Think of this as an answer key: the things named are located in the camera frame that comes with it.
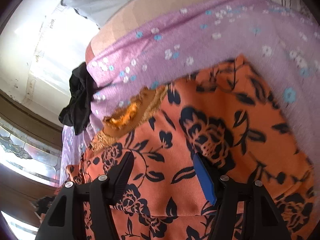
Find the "purple bedsheet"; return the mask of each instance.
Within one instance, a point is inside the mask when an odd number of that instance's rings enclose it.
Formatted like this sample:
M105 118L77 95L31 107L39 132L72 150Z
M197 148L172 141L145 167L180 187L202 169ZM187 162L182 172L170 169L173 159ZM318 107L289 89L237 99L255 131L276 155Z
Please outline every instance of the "purple bedsheet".
M299 148L314 163L318 192L320 27L269 0L210 0L130 32L87 65L101 88L92 116L111 115L144 86L155 88L240 53L270 85ZM63 157L80 155L80 145L89 142L88 128L82 142L74 133L70 142L69 130L64 129Z

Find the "white wall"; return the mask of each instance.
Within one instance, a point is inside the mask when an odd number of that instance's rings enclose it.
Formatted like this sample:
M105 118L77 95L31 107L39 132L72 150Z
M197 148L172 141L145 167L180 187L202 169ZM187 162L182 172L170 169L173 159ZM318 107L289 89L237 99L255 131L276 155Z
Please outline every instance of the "white wall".
M29 74L41 25L59 3L60 0L23 0L14 12L0 35L0 89L31 111L62 126L58 115L69 103L69 96Z

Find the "gold lace trim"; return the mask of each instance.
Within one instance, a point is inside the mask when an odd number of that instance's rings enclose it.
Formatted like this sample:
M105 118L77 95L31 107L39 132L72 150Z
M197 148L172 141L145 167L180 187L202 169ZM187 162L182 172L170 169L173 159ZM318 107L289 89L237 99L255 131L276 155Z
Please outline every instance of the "gold lace trim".
M149 120L160 108L163 98L168 91L168 85L161 86L156 89L156 93L153 96L152 101L145 109L143 116L140 120L136 120L139 107L142 105L143 100L146 97L143 95L148 89L144 88L140 94L132 98L132 103L126 109L117 110L113 117L105 117L103 122L105 126L111 127L117 130L118 136L111 136L105 134L104 130L99 131L91 141L91 149L93 152L97 152L105 147L108 147L118 141L126 133L134 130L139 125Z

